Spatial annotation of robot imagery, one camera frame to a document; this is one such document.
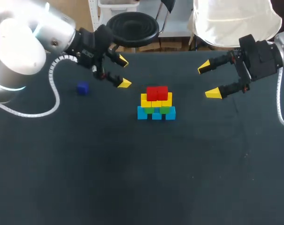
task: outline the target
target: white cable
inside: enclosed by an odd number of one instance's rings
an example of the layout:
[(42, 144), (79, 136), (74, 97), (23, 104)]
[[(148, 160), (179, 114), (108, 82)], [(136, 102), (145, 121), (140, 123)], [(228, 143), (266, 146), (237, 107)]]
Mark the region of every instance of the white cable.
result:
[(55, 105), (52, 109), (50, 109), (49, 111), (45, 112), (45, 113), (39, 113), (39, 114), (25, 114), (25, 113), (21, 113), (21, 112), (17, 112), (13, 109), (8, 108), (7, 106), (0, 104), (0, 108), (11, 113), (14, 114), (16, 116), (20, 116), (20, 117), (26, 117), (26, 118), (38, 118), (38, 117), (44, 117), (44, 116), (48, 116), (52, 113), (54, 113), (59, 105), (60, 105), (60, 97), (59, 97), (59, 93), (57, 91), (57, 88), (55, 86), (54, 80), (53, 80), (53, 71), (55, 69), (55, 67), (57, 66), (57, 64), (63, 60), (71, 60), (73, 62), (77, 63), (77, 58), (71, 55), (64, 55), (64, 56), (60, 56), (59, 58), (57, 58), (56, 60), (54, 60), (54, 62), (51, 64), (51, 67), (49, 69), (49, 83), (50, 86), (53, 90), (54, 96), (55, 96)]
[(278, 119), (284, 125), (284, 119), (283, 119), (282, 110), (281, 110), (281, 85), (282, 85), (282, 78), (283, 78), (283, 68), (280, 68), (279, 72), (278, 72), (278, 80), (277, 80), (276, 105), (277, 105)]

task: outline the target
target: black chair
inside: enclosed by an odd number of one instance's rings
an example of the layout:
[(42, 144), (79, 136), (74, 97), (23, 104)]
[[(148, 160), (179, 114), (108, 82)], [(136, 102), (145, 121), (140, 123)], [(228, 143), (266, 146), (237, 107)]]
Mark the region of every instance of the black chair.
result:
[[(167, 15), (162, 30), (160, 31), (157, 18), (162, 5), (167, 8)], [(112, 17), (107, 26), (112, 30), (114, 43), (117, 46), (138, 48), (151, 44), (161, 33), (164, 32), (168, 16), (173, 10), (175, 0), (161, 0), (159, 11), (154, 19), (150, 15), (140, 12), (125, 12)]]

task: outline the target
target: white container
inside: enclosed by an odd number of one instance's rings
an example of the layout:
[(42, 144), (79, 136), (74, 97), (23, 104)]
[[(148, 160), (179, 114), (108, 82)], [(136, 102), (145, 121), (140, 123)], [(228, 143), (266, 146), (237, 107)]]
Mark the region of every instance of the white container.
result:
[(110, 18), (124, 12), (136, 12), (140, 2), (135, 4), (120, 4), (120, 5), (103, 5), (101, 0), (98, 0), (98, 7), (101, 9), (100, 24), (107, 24)]

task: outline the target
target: green block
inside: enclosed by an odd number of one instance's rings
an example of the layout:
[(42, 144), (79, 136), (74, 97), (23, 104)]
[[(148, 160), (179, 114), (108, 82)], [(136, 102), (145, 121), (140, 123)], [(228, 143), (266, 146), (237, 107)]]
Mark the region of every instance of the green block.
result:
[(153, 114), (154, 108), (144, 108), (146, 114)]
[(160, 108), (160, 114), (169, 114), (170, 113), (170, 107), (161, 107)]

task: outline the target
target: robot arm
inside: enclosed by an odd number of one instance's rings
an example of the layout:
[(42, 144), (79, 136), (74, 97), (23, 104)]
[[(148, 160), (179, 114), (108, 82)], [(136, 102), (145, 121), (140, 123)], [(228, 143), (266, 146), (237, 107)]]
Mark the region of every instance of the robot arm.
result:
[(45, 50), (77, 57), (78, 65), (99, 80), (127, 88), (126, 79), (111, 76), (102, 66), (104, 55), (125, 67), (128, 62), (109, 47), (111, 31), (104, 25), (95, 32), (76, 30), (75, 21), (41, 0), (0, 0), (0, 103), (24, 89), (46, 61)]
[(198, 68), (200, 74), (217, 69), (228, 62), (235, 65), (238, 82), (217, 87), (206, 92), (208, 98), (224, 99), (228, 95), (250, 90), (250, 83), (274, 75), (284, 68), (284, 32), (275, 36), (275, 42), (255, 42), (252, 35), (239, 39), (240, 49), (226, 55), (207, 60)]

